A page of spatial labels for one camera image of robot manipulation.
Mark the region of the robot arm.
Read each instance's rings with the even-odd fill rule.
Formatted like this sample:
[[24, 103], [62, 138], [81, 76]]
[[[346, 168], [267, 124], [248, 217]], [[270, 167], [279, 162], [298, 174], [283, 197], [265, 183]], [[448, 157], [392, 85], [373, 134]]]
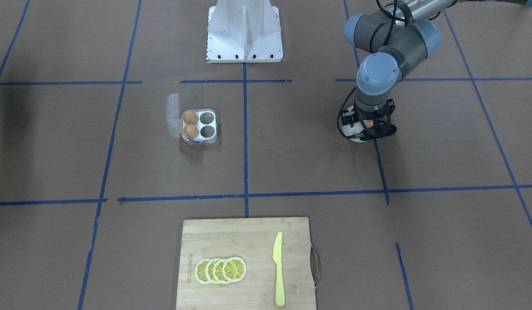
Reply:
[[433, 19], [455, 0], [393, 0], [373, 14], [351, 16], [343, 36], [353, 47], [368, 53], [359, 64], [355, 88], [337, 115], [337, 129], [356, 143], [394, 135], [395, 110], [391, 90], [441, 43]]

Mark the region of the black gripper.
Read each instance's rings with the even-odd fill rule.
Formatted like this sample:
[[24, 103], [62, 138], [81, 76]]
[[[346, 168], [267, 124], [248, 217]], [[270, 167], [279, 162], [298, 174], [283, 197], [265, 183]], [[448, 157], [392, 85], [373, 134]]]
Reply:
[[397, 131], [396, 126], [391, 122], [394, 110], [395, 104], [392, 99], [387, 100], [382, 108], [374, 108], [371, 112], [360, 109], [356, 104], [349, 109], [342, 109], [340, 111], [340, 134], [343, 136], [343, 125], [361, 122], [364, 126], [363, 120], [373, 120], [374, 126], [364, 130], [373, 138], [372, 140], [392, 136]]

